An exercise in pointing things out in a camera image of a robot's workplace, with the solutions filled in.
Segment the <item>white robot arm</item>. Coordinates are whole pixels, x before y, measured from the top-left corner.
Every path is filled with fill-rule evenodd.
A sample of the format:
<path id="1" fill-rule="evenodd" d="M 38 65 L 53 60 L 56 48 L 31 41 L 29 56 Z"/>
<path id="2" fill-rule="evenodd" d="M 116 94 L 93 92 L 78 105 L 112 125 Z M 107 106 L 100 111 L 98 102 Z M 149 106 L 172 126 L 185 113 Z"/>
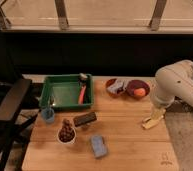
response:
<path id="1" fill-rule="evenodd" d="M 193 107 L 193 62 L 191 60 L 182 60 L 157 70 L 155 87 L 150 96 L 153 103 L 151 119 L 160 119 L 176 97 Z"/>

